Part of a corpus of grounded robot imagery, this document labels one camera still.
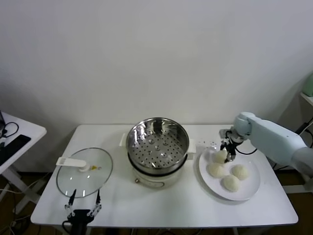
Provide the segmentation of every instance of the lid handle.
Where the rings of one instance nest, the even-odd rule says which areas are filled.
[[[58,159],[56,165],[77,167],[79,171],[87,171],[90,168],[90,165],[84,160],[62,157]]]

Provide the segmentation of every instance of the white table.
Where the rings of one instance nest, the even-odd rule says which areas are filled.
[[[100,189],[102,210],[91,227],[127,228],[216,228],[294,224],[298,216],[280,185],[266,157],[257,151],[252,158],[261,175],[259,191],[248,201],[228,201],[206,186],[197,170],[198,157],[187,161],[181,179],[164,189],[146,188],[134,182],[125,148],[118,147],[130,125],[81,125],[77,127],[63,153],[68,157],[88,147],[107,150],[113,159],[113,171]],[[218,132],[229,125],[185,125],[188,135],[197,142],[197,156],[211,141],[220,142]],[[240,149],[253,150],[246,141]],[[41,225],[61,225],[67,219],[64,205],[68,197],[57,189],[56,167],[31,221]],[[96,194],[75,199],[73,209],[91,209]]]
[[[13,167],[11,167],[11,165],[46,134],[46,129],[34,123],[22,120],[18,117],[16,118],[3,112],[2,115],[5,123],[15,122],[19,125],[18,132],[5,140],[5,146],[7,146],[19,135],[25,135],[31,138],[31,140],[25,146],[23,146],[18,152],[16,152],[11,158],[9,158],[0,166],[0,174],[2,174],[8,181],[14,184],[20,191],[26,190],[25,197],[16,205],[16,214],[19,214],[29,201],[34,203],[38,202],[40,196],[36,194],[36,191],[38,191],[43,186],[44,182],[39,181],[32,190],[27,190],[27,185],[20,179],[21,176],[14,170]],[[8,135],[10,135],[10,133],[14,133],[16,130],[16,125],[10,124],[6,127],[6,130],[8,131]],[[0,200],[4,197],[5,193],[5,191],[2,191],[0,194]]]

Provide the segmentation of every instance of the white wall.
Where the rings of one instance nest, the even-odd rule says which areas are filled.
[[[53,169],[82,123],[279,120],[313,70],[312,12],[311,0],[1,1],[0,109],[48,131],[16,166]]]

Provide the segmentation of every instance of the electric cooker base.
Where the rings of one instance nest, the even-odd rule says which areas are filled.
[[[182,174],[183,167],[174,172],[173,174],[167,176],[149,176],[143,173],[140,173],[133,168],[133,173],[135,176],[135,183],[142,184],[150,188],[166,188],[173,185],[180,178]]]

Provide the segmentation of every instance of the floor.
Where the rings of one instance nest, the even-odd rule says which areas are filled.
[[[42,176],[34,175],[24,175],[22,180],[26,184],[31,184],[35,180],[41,178]],[[302,178],[297,172],[289,173],[277,173],[277,177],[280,180],[282,185],[297,185],[303,183]],[[4,188],[6,185],[6,180],[0,177],[0,188]],[[15,201],[18,203],[23,195],[14,194]],[[290,194],[288,195],[290,201],[292,202],[298,216],[299,222],[295,225],[290,226],[277,226],[271,228],[265,235],[311,235],[313,234],[313,194],[312,193],[299,193],[299,194]],[[3,200],[0,202],[0,235],[8,235],[10,231],[7,229],[2,230],[8,226],[14,218],[14,213],[12,213],[14,208],[14,196],[12,193],[7,193]],[[31,215],[34,210],[35,205],[33,203],[28,203],[27,207],[21,212],[20,215],[16,216],[15,219],[19,217],[24,217]],[[240,228],[239,234],[243,233],[247,228]],[[60,235],[59,231],[56,231],[52,227],[48,226],[38,226],[32,223],[29,224],[29,227],[23,232],[20,233],[16,230],[15,235]],[[130,235],[132,234],[131,229],[93,229],[91,231],[92,235]],[[166,230],[158,229],[134,229],[133,235],[232,235],[232,229],[172,229],[169,232]]]

